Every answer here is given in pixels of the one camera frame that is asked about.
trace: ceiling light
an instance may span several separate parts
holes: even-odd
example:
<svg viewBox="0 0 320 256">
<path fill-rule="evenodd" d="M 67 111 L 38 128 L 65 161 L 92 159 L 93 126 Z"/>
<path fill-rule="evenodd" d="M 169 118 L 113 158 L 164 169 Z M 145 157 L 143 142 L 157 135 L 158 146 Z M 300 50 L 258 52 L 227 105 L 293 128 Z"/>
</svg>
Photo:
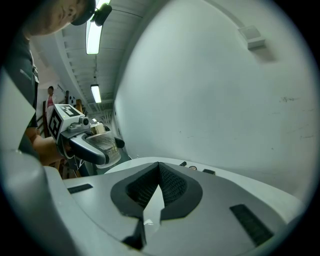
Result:
<svg viewBox="0 0 320 256">
<path fill-rule="evenodd" d="M 98 54 L 100 46 L 102 26 L 94 22 L 86 23 L 86 54 Z"/>
<path fill-rule="evenodd" d="M 96 0 L 96 8 L 99 10 L 103 4 L 109 4 L 110 0 Z M 85 29 L 85 51 L 86 54 L 98 54 L 100 47 L 100 39 L 102 32 L 102 25 L 97 26 L 95 22 L 91 22 L 92 17 L 86 23 Z"/>
<path fill-rule="evenodd" d="M 111 0 L 95 0 L 95 2 L 98 2 L 96 8 L 100 9 L 103 4 L 110 4 L 110 1 Z"/>
<path fill-rule="evenodd" d="M 92 84 L 91 91 L 92 91 L 95 103 L 101 103 L 99 84 Z"/>
</svg>

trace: black slot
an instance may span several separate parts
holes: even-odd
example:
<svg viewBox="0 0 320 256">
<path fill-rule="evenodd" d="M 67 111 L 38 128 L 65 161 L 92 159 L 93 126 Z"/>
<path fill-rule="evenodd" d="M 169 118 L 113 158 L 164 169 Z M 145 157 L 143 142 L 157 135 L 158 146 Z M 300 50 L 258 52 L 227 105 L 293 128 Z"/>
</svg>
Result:
<svg viewBox="0 0 320 256">
<path fill-rule="evenodd" d="M 230 210 L 240 222 L 256 247 L 263 244 L 274 235 L 258 217 L 244 204 L 230 207 Z"/>
<path fill-rule="evenodd" d="M 202 172 L 207 173 L 207 174 L 216 175 L 216 172 L 214 170 L 204 169 Z"/>
<path fill-rule="evenodd" d="M 93 186 L 91 186 L 90 184 L 84 184 L 84 185 L 80 185 L 80 186 L 69 187 L 68 191 L 70 194 L 74 194 L 74 193 L 78 193 L 78 192 L 88 190 L 91 188 L 93 188 Z"/>
</svg>

